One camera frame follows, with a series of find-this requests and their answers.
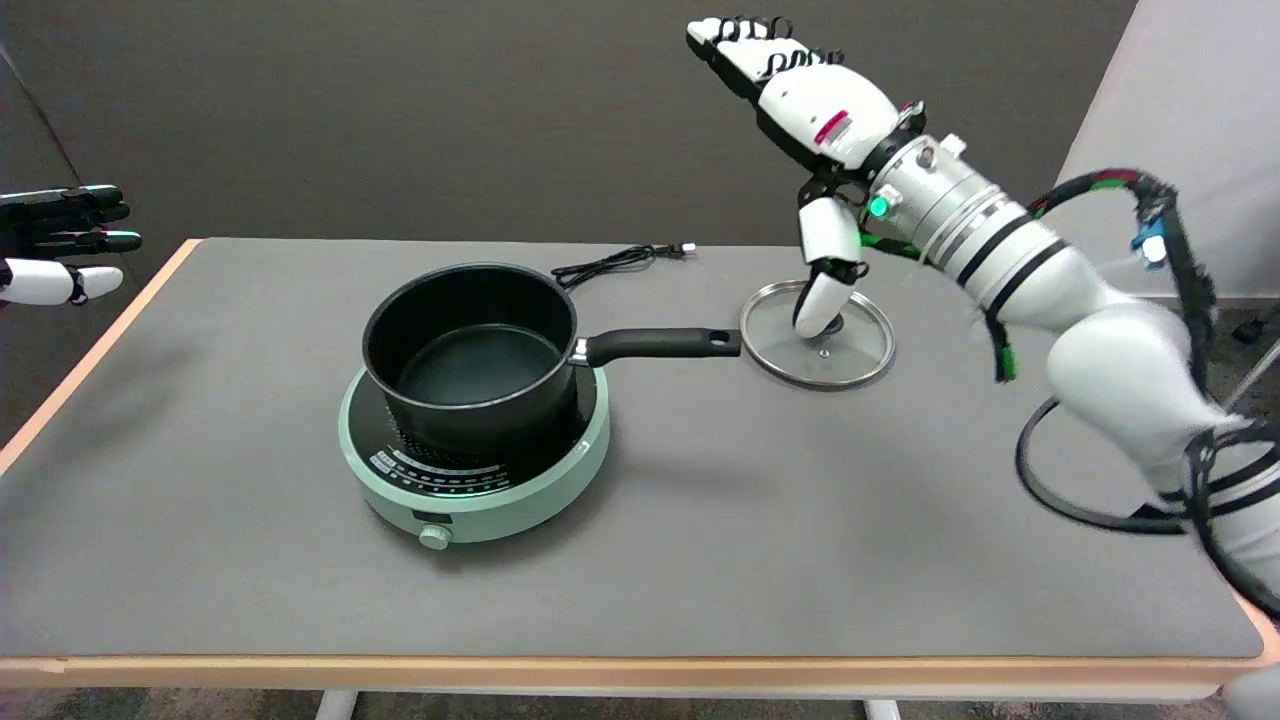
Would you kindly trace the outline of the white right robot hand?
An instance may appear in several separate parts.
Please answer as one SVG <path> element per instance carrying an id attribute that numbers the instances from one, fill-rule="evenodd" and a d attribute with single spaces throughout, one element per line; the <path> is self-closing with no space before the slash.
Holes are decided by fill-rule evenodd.
<path id="1" fill-rule="evenodd" d="M 868 265 L 860 215 L 890 158 L 923 133 L 923 102 L 895 104 L 844 64 L 841 50 L 800 44 L 790 19 L 708 17 L 686 27 L 694 54 L 755 111 L 756 127 L 809 172 L 797 191 L 797 227 L 809 278 L 794 306 L 796 336 L 838 325 Z"/>

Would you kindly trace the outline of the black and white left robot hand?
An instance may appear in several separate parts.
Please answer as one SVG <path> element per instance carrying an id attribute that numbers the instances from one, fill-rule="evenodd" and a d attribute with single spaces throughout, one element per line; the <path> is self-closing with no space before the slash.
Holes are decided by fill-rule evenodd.
<path id="1" fill-rule="evenodd" d="M 131 209 L 114 184 L 50 188 L 1 196 L 4 305 L 81 306 L 125 281 L 119 266 L 69 264 L 68 258 L 133 252 L 140 233 L 109 225 Z"/>

